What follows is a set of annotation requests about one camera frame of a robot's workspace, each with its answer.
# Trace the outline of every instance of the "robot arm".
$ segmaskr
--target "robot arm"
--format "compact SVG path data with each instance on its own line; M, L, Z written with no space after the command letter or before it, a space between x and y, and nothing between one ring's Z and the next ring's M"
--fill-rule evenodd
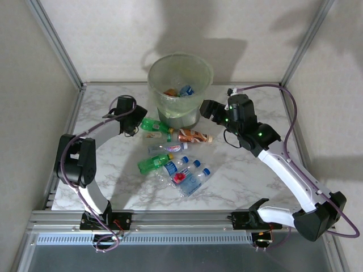
M127 113L133 108L133 103L133 97L119 96L116 108L112 109L104 118L115 118ZM88 206L85 205L85 210L90 221L96 221L90 209L98 216L98 220L101 220L106 225L109 225L112 215L111 203L101 193L95 181L96 149L121 133L134 136L146 113L146 109L137 105L127 116L115 118L114 121L104 123L90 132L88 138L77 139L66 151L65 147L75 135L64 134L60 138L54 173L63 183L67 184L64 181L60 167L61 156L66 152L64 162L65 175L76 186L76 188L71 187L71 189L75 192L79 191L79 194L88 204Z
M344 195L341 192L331 193L299 162L285 153L284 143L274 129L257 122L253 102L247 95L229 97L227 106L213 100L204 100L200 113L218 125L223 125L225 132L235 134L240 144L237 148L249 150L273 170L300 204L300 207L274 205L268 199L261 199L252 205L254 209L250 209L252 221L256 224L266 222L291 226L306 239L315 241L339 220L340 215L321 194L329 196L341 210L346 203Z

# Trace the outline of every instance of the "trash can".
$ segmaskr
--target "trash can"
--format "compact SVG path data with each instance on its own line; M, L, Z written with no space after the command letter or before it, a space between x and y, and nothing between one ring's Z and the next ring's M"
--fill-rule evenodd
M167 55L155 62L147 75L147 85L159 118L175 129L192 128L200 118L199 107L213 81L213 69L200 57L185 53ZM165 95L176 84L187 84L194 93L185 97Z

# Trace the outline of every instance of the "blue bottle cap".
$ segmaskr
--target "blue bottle cap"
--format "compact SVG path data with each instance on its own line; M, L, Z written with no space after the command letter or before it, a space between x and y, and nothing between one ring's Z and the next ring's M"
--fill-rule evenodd
M210 175L210 170L208 168L204 168L203 172L205 173L206 176Z
M200 166L200 161L195 160L193 161L193 164L198 168Z

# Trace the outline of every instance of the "white wall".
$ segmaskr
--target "white wall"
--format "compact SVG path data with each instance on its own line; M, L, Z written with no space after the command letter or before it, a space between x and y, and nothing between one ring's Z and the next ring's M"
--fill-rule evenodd
M145 81L160 56L184 51L216 82L281 80L321 1L41 0L83 81Z
M289 88L297 99L310 169L345 194L344 211L363 232L362 0L335 1ZM337 229L353 232L342 219ZM340 240L351 271L363 271L363 238Z
M76 94L24 0L1 1L0 90L0 271L9 271Z

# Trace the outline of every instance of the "white marble table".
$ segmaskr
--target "white marble table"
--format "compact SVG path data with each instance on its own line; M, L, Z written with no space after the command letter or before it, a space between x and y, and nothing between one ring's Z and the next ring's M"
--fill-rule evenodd
M226 91L234 86L211 86L208 99L227 101ZM283 138L289 123L277 89L261 88L246 94L255 105L259 121L270 124ZM108 111L109 103L119 95L132 95L148 110L147 116L157 118L157 109L149 98L147 85L88 86L75 126L79 133L95 125ZM213 176L189 198L180 198L178 191L154 178L143 176L137 162L148 157L141 144L141 133L133 138L114 137L97 150L96 182L111 201L114 210L232 210L248 208L267 197L283 203L297 203L282 181L262 162L244 149L229 146L223 140L223 127L201 117L194 128L214 137L211 144L194 144L185 155L209 166ZM289 150L296 158L293 137ZM59 183L52 210L83 210L77 196Z

